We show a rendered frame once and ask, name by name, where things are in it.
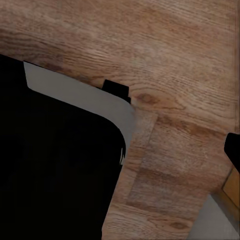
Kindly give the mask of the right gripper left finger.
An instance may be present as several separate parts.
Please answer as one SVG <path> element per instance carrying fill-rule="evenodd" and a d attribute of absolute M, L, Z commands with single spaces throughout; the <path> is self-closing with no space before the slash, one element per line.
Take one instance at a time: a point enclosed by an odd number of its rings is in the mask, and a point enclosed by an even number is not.
<path fill-rule="evenodd" d="M 26 152 L 21 133 L 0 138 L 0 193 Z"/>

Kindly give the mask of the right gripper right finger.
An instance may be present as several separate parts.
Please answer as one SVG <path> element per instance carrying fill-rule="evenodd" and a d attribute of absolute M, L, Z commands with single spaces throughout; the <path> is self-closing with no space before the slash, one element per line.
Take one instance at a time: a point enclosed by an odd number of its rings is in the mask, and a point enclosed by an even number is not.
<path fill-rule="evenodd" d="M 229 133 L 225 141 L 224 150 L 240 173 L 240 135 Z"/>

